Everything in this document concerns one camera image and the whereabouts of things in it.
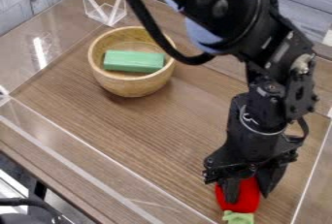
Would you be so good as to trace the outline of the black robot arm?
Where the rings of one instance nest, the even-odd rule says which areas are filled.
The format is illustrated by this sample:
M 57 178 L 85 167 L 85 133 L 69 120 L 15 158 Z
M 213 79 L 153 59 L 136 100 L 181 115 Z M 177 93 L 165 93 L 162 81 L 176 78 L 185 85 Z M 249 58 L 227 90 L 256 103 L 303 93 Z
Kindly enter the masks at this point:
M 298 160 L 306 138 L 286 134 L 314 111 L 312 42 L 279 11 L 278 0 L 165 0 L 186 17 L 186 30 L 203 53 L 186 57 L 170 46 L 154 21 L 148 30 L 160 45 L 186 64 L 221 54 L 245 63 L 248 91 L 231 101 L 225 144 L 205 159 L 205 181 L 221 185 L 236 203 L 240 183 L 252 178 L 268 195 Z

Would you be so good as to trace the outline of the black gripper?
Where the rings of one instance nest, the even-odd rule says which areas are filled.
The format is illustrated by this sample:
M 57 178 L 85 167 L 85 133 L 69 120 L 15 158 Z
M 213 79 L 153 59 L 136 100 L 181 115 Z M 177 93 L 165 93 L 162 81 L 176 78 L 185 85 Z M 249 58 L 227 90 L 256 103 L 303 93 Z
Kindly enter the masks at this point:
M 269 196 L 306 140 L 286 134 L 287 125 L 264 130 L 248 114 L 248 95 L 240 94 L 231 101 L 227 141 L 204 160 L 204 181 L 221 184 L 231 204 L 239 200 L 240 180 L 249 177 L 257 179 L 263 196 Z

